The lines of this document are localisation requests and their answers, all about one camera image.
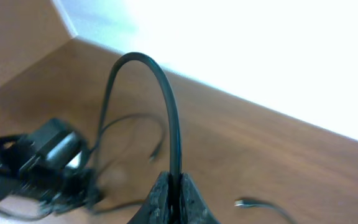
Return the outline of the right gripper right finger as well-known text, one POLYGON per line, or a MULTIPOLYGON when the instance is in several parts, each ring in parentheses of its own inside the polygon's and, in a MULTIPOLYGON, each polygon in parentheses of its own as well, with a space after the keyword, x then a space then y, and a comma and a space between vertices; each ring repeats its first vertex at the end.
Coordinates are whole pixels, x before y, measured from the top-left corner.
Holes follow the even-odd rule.
POLYGON ((180 223, 219 224, 189 174, 181 177, 180 223))

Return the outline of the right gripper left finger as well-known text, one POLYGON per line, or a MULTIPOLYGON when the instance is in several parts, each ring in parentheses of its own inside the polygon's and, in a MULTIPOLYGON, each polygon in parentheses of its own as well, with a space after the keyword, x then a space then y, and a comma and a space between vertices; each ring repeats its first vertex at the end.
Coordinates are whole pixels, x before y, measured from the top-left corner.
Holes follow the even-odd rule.
POLYGON ((169 177, 167 171, 161 172, 151 188, 145 202, 128 224, 167 224, 170 219, 168 207, 169 177))

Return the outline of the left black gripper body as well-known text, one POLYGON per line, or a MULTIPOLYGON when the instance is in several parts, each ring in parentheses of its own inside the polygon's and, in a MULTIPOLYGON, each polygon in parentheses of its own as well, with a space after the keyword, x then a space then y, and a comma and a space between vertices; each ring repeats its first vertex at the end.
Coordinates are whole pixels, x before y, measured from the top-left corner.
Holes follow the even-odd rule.
MULTIPOLYGON (((39 203, 40 215, 61 215, 80 207, 92 208, 101 201, 94 186, 94 170, 64 167, 53 169, 44 164, 0 164, 0 202, 18 196, 39 203)), ((0 215, 12 215, 0 208, 0 215)))

